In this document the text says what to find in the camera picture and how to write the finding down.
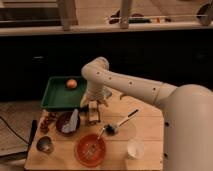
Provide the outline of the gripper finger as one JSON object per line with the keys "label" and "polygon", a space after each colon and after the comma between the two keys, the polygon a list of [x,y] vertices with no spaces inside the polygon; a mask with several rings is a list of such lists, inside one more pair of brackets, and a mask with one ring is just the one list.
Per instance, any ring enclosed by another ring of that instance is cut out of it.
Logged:
{"label": "gripper finger", "polygon": [[[92,113],[98,113],[98,121],[90,121],[90,114]],[[90,104],[89,105],[89,111],[88,111],[88,122],[90,124],[92,123],[97,123],[100,121],[100,114],[99,114],[99,109],[98,109],[98,105],[97,104]]]}

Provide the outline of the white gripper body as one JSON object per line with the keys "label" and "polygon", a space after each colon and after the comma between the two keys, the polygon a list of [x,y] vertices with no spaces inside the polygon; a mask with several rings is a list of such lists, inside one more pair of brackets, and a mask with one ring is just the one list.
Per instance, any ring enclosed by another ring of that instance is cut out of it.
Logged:
{"label": "white gripper body", "polygon": [[107,88],[102,88],[98,91],[93,91],[93,90],[90,90],[89,88],[87,88],[81,99],[81,106],[85,107],[92,101],[96,101],[99,104],[108,106],[107,99],[111,95],[112,95],[112,92]]}

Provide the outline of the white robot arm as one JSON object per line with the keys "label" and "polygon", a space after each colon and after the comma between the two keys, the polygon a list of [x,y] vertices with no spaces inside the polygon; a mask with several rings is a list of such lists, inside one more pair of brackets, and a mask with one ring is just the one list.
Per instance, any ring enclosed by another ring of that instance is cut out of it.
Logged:
{"label": "white robot arm", "polygon": [[163,171],[213,171],[213,91],[111,72],[97,57],[81,69],[87,80],[83,104],[105,101],[105,86],[160,109],[164,117]]}

